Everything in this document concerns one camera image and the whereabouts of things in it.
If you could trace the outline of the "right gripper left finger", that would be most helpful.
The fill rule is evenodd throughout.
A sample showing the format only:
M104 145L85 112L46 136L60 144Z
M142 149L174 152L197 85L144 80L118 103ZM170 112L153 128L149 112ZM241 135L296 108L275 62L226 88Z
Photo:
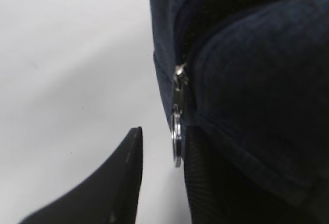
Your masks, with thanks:
M136 127L81 184L21 222L135 223L142 171L143 134Z

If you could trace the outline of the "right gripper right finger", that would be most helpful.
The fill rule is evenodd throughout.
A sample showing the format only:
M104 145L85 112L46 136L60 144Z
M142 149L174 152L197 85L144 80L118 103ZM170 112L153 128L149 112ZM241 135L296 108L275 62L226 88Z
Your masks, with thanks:
M189 126L193 223L328 223L328 133Z

